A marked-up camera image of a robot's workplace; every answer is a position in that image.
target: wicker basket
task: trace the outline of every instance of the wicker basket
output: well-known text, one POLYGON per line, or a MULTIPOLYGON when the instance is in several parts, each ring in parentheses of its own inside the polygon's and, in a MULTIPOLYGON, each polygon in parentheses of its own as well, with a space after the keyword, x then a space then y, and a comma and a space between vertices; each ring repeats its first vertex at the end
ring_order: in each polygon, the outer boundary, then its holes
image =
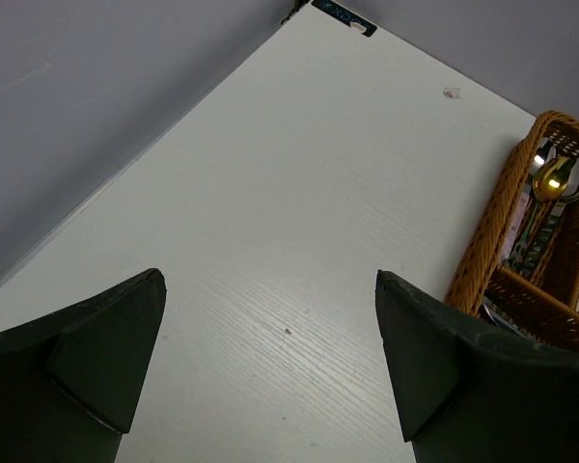
MULTIPOLYGON (((579 351, 579 313, 575 311, 579 301, 579 201, 566 207, 532 278, 526 280, 498 264, 512 214, 542 137, 551 139, 558 153, 579 157, 579 122, 555 111, 540 115, 528 136, 512 150, 456 270, 446 302, 464 313, 480 316, 479 308, 487 292, 505 301, 501 309, 537 339, 579 351)), ((540 206, 531 236, 552 206, 540 206)))

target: black label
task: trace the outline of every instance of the black label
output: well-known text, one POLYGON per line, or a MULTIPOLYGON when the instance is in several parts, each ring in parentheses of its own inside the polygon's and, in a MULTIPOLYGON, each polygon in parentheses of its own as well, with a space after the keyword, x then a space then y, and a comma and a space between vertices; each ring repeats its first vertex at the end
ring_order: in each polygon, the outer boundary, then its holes
POLYGON ((331 2, 330 0, 314 0, 312 5, 322 10, 323 12, 330 14, 332 17, 338 21, 341 21, 346 26, 351 26, 352 22, 362 25, 365 28, 363 36, 370 37, 373 35, 373 32, 377 30, 377 26, 371 24, 362 17, 357 16, 350 10, 345 9, 341 5, 335 2, 331 2))

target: utensil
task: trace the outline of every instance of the utensil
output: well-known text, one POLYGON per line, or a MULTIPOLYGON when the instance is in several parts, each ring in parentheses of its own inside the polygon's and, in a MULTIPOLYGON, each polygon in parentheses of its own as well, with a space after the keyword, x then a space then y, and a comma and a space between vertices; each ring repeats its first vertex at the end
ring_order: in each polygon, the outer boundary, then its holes
POLYGON ((512 214, 509 230, 507 231, 506 237, 504 239, 504 244, 502 245, 502 250, 500 251, 500 258, 498 263, 503 262, 510 256, 512 247, 516 242, 517 232, 521 226, 525 209, 532 195, 532 180, 534 179, 534 175, 547 161, 555 158, 556 155, 557 151, 553 146, 553 142, 548 138, 542 138, 538 145, 537 153, 534 156, 532 164, 530 165, 530 172, 526 178, 525 184, 523 185, 523 190, 519 196, 519 201, 517 202, 514 213, 512 214))
POLYGON ((568 179, 573 165, 574 159, 566 156, 557 156, 547 161, 534 175, 532 179, 532 192, 534 193, 532 213, 525 229, 512 247, 510 257, 505 261, 506 266, 515 271, 518 271, 521 267, 540 204, 555 201, 562 196, 568 186, 568 179))
POLYGON ((524 258, 519 274, 529 278, 537 268, 540 259, 544 255, 555 230, 560 224, 562 214, 567 204, 579 200, 579 160, 574 164, 568 180, 568 187, 563 195, 556 201, 551 213, 538 229, 534 242, 529 246, 527 256, 524 258))
POLYGON ((531 339, 528 335, 522 333, 514 323, 508 321, 508 316, 500 311, 500 309, 498 309, 498 307, 493 304, 493 302, 491 302, 491 300, 489 300, 486 296, 482 298, 481 309, 495 326, 498 326, 511 333, 515 333, 522 338, 531 339))

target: white tabletop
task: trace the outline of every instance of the white tabletop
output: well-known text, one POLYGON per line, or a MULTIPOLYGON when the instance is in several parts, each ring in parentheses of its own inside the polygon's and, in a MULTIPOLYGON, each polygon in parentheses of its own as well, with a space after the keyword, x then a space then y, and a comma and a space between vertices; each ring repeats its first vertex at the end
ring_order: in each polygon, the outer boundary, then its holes
POLYGON ((0 288, 0 330, 158 267, 119 462, 411 462, 376 271, 442 297, 532 120, 307 6, 0 288))

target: gray wall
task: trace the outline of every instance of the gray wall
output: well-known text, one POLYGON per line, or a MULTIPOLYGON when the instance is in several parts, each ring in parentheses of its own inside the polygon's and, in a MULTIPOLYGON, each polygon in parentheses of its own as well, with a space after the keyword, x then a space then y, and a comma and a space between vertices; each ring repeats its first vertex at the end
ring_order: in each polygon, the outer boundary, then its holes
POLYGON ((0 0, 0 276, 270 37, 292 5, 0 0))
MULTIPOLYGON (((343 3, 532 113, 579 117, 579 0, 343 3)), ((0 276, 292 5, 0 0, 0 276)))
POLYGON ((579 118, 579 0, 344 3, 533 114, 579 118))

